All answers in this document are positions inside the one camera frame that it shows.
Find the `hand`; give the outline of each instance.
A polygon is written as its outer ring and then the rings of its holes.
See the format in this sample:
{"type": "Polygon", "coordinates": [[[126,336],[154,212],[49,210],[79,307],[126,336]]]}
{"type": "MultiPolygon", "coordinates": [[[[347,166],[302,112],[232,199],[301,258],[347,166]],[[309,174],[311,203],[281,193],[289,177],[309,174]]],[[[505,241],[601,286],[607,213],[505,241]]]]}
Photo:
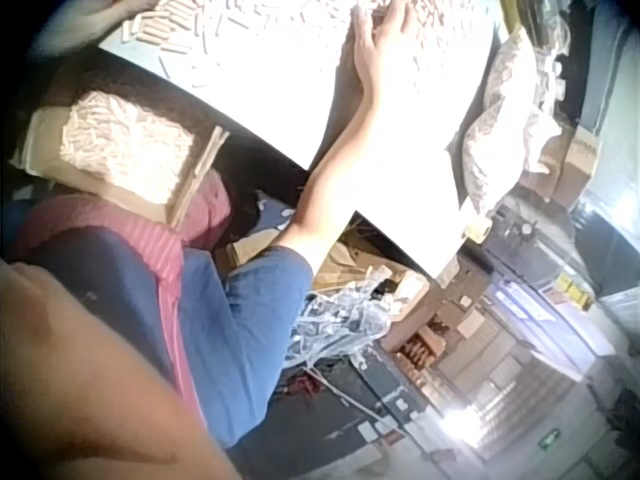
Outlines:
{"type": "Polygon", "coordinates": [[[371,13],[356,7],[355,64],[365,99],[393,104],[405,91],[418,33],[418,21],[406,0],[392,0],[384,21],[373,32],[371,13]]]}

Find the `blue sleeve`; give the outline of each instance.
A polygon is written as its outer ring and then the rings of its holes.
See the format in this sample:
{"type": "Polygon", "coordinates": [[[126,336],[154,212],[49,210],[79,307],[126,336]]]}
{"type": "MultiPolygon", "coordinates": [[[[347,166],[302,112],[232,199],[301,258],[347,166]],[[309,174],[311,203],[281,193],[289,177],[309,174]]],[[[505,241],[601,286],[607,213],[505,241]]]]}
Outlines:
{"type": "Polygon", "coordinates": [[[274,247],[222,285],[206,252],[185,255],[180,322],[209,431],[230,447],[266,414],[313,272],[274,247]]]}

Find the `wooden stick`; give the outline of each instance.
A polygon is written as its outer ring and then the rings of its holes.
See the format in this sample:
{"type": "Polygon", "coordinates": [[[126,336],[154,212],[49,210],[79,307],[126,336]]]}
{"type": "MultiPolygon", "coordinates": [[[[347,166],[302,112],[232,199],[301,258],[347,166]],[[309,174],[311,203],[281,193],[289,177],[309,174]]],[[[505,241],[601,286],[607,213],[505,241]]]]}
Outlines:
{"type": "Polygon", "coordinates": [[[156,45],[156,46],[160,46],[163,43],[163,41],[158,37],[153,37],[151,35],[147,35],[146,33],[141,33],[140,35],[136,35],[136,40],[139,40],[140,42],[148,43],[150,45],[156,45]]]}

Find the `box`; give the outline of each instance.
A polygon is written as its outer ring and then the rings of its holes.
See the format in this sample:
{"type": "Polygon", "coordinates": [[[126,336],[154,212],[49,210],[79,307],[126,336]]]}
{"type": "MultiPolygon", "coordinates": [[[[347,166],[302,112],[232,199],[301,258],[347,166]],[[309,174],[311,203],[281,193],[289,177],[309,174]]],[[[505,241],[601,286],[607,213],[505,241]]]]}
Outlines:
{"type": "Polygon", "coordinates": [[[70,111],[70,107],[47,106],[41,107],[33,114],[21,152],[21,167],[30,175],[98,195],[125,210],[154,222],[165,223],[174,229],[182,222],[191,199],[228,136],[220,127],[215,127],[208,143],[200,155],[196,156],[192,168],[188,168],[188,173],[181,179],[175,200],[169,204],[158,205],[80,170],[60,158],[62,127],[67,123],[70,111]]]}

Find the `plastic bag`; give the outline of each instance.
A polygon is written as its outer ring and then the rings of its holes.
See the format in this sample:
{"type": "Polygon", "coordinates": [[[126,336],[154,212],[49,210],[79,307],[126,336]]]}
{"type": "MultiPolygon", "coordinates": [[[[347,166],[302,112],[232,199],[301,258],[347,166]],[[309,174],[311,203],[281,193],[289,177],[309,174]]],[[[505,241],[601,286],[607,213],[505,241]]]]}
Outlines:
{"type": "Polygon", "coordinates": [[[331,295],[314,294],[291,333],[284,368],[312,367],[320,358],[349,355],[389,331],[389,305],[372,299],[391,271],[380,266],[362,282],[351,282],[331,295]]]}

